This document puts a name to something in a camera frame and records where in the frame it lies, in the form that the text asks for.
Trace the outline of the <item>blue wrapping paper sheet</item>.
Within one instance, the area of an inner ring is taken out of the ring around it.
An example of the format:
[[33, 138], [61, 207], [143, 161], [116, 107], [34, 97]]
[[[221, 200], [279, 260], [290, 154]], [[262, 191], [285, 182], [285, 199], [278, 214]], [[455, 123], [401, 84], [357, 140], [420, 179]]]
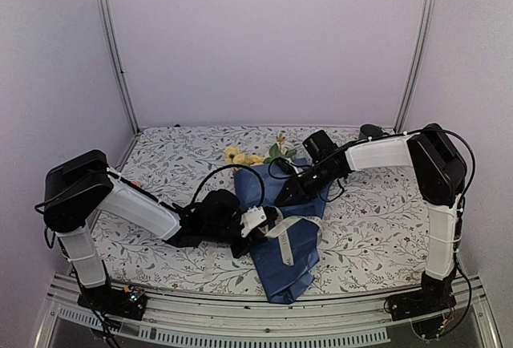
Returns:
[[[274, 206], [285, 183], [276, 166], [256, 166], [255, 173], [241, 169], [234, 174], [234, 186], [242, 209], [259, 204], [265, 186], [265, 207]], [[250, 251], [268, 302], [290, 305], [312, 284], [312, 269], [320, 261], [317, 251], [326, 203], [315, 198], [306, 204], [278, 209], [278, 218], [263, 229], [265, 242]]]

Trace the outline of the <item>clear plastic wrap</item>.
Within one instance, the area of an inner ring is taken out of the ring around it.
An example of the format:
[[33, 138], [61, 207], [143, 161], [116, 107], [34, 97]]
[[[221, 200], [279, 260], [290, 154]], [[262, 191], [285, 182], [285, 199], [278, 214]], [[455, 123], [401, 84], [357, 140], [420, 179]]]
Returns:
[[269, 297], [289, 290], [296, 297], [313, 282], [311, 269], [320, 261], [317, 234], [321, 219], [317, 216], [288, 216], [270, 221], [257, 229], [267, 241], [238, 259], [226, 244], [209, 244], [204, 253], [204, 276], [209, 281], [244, 278], [256, 271]]

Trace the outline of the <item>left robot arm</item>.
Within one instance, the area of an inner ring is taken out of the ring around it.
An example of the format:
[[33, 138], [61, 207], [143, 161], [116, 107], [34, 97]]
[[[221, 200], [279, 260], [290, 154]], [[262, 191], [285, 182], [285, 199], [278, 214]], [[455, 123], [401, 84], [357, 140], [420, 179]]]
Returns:
[[55, 233], [75, 269], [82, 289], [102, 311], [119, 304], [105, 264], [87, 228], [96, 211], [118, 216], [176, 248], [202, 242], [229, 245], [234, 257], [244, 256], [265, 240], [262, 229], [277, 219], [277, 210], [258, 200], [244, 209], [226, 189], [209, 192], [186, 206], [167, 204], [121, 176], [100, 150], [91, 150], [52, 168], [45, 179], [43, 202], [34, 209]]

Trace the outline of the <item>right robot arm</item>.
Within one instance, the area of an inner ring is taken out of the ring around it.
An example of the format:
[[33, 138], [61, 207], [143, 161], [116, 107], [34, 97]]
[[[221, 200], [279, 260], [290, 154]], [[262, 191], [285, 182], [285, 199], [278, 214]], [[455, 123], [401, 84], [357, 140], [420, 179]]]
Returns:
[[325, 209], [311, 293], [415, 285], [409, 301], [420, 312], [449, 302], [472, 178], [456, 140], [432, 123], [403, 134], [374, 128], [342, 146], [324, 131], [304, 142], [312, 163], [284, 178], [276, 205]]

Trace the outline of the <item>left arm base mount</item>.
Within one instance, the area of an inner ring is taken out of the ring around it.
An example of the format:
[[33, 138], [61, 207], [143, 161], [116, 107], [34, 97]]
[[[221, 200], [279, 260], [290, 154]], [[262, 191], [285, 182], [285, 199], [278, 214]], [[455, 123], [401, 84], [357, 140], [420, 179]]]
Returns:
[[129, 288], [115, 289], [109, 285], [96, 288], [80, 286], [78, 305], [97, 313], [141, 321], [147, 306], [147, 296], [144, 292]]

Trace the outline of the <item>white fake flower stem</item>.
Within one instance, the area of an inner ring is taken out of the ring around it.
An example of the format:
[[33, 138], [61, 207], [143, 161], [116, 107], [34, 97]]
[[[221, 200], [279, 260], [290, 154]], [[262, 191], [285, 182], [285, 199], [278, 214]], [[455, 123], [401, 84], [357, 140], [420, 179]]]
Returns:
[[297, 149], [287, 144], [285, 134], [279, 132], [275, 143], [269, 148], [269, 161], [277, 158], [284, 158], [286, 160], [293, 160], [297, 154]]

